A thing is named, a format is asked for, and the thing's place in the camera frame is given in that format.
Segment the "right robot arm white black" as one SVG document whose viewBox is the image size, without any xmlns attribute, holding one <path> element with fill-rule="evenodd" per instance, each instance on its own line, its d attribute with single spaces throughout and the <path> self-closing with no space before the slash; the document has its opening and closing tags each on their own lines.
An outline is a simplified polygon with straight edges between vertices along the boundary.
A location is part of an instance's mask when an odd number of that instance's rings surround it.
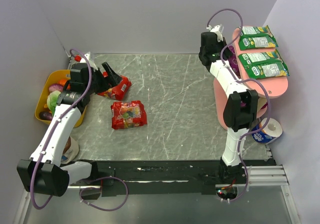
<svg viewBox="0 0 320 224">
<path fill-rule="evenodd" d="M 228 58 L 220 53 L 226 46 L 225 39 L 219 39 L 215 32 L 202 32 L 198 56 L 226 97 L 222 118 L 227 127 L 227 138 L 221 159 L 226 167 L 235 167 L 241 163 L 246 135 L 257 117 L 259 96 L 255 90 L 240 83 L 228 64 Z"/>
</svg>

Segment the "purple candy bag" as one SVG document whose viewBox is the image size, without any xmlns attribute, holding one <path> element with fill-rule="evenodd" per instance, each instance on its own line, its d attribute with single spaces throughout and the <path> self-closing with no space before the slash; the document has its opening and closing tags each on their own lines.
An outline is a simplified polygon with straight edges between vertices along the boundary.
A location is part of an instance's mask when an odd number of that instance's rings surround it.
<svg viewBox="0 0 320 224">
<path fill-rule="evenodd" d="M 267 99 L 264 97 L 258 97 L 257 102 L 251 98 L 244 98 L 240 101 L 240 109 L 244 110 L 246 108 L 254 108 L 257 112 L 264 109 L 268 105 Z"/>
<path fill-rule="evenodd" d="M 235 49 L 232 45 L 230 45 L 228 47 L 228 49 L 232 52 L 232 56 L 228 58 L 229 65 L 230 65 L 231 69 L 233 70 L 233 72 L 236 74 L 236 76 L 238 78 L 240 78 L 241 75 L 240 75 L 240 70 L 239 70 L 239 66 L 238 66 L 238 62 L 237 62 L 237 56 L 235 53 Z"/>
</svg>

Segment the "green candy bag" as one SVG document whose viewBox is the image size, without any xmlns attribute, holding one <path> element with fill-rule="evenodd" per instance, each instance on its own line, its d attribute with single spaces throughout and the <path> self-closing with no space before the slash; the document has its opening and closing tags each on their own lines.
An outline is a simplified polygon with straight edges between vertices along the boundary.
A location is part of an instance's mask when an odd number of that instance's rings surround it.
<svg viewBox="0 0 320 224">
<path fill-rule="evenodd" d="M 238 46 L 241 51 L 277 48 L 278 43 L 268 25 L 243 26 Z"/>
<path fill-rule="evenodd" d="M 261 80 L 276 77 L 288 77 L 289 70 L 278 50 L 243 53 L 238 55 L 247 75 L 251 79 Z"/>
</svg>

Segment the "red candy bag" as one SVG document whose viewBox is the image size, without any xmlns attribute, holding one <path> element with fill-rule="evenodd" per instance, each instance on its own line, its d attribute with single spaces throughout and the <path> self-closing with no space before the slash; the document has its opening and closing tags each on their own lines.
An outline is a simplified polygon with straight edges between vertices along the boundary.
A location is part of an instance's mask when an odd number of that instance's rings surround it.
<svg viewBox="0 0 320 224">
<path fill-rule="evenodd" d="M 113 100 L 122 101 L 132 83 L 126 76 L 120 75 L 120 77 L 122 78 L 122 80 L 117 86 L 109 88 L 104 92 L 100 92 L 98 93 L 98 95 L 102 97 L 108 97 Z"/>
<path fill-rule="evenodd" d="M 111 106 L 111 127 L 122 130 L 144 126 L 148 123 L 147 113 L 140 100 L 116 101 Z"/>
</svg>

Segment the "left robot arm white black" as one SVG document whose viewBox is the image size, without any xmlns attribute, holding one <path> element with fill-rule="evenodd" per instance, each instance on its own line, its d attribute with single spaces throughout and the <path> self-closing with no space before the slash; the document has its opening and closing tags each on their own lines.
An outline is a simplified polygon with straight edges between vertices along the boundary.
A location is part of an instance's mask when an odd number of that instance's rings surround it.
<svg viewBox="0 0 320 224">
<path fill-rule="evenodd" d="M 90 102 L 92 94 L 117 86 L 122 78 L 104 62 L 106 76 L 87 63 L 77 63 L 70 70 L 70 79 L 57 98 L 52 121 L 37 149 L 28 160 L 20 160 L 17 172 L 26 191 L 61 197 L 70 184 L 99 175 L 93 160 L 75 161 L 61 166 L 67 140 Z"/>
</svg>

